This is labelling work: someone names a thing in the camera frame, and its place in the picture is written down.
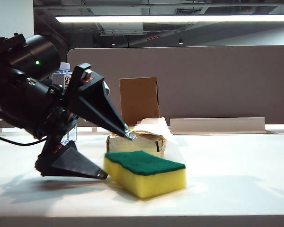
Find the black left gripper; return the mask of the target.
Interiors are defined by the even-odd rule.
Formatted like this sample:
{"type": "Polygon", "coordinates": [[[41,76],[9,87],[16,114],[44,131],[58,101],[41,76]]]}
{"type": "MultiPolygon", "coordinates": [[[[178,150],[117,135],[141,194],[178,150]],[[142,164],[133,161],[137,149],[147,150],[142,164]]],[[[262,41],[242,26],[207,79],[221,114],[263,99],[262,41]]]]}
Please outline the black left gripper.
{"type": "Polygon", "coordinates": [[[74,176],[105,180],[108,174],[78,152],[74,139],[63,137],[76,128],[78,116],[129,140],[135,138],[117,113],[105,87],[104,77],[81,63],[74,70],[66,91],[50,85],[45,119],[46,143],[35,162],[42,176],[74,176]]]}

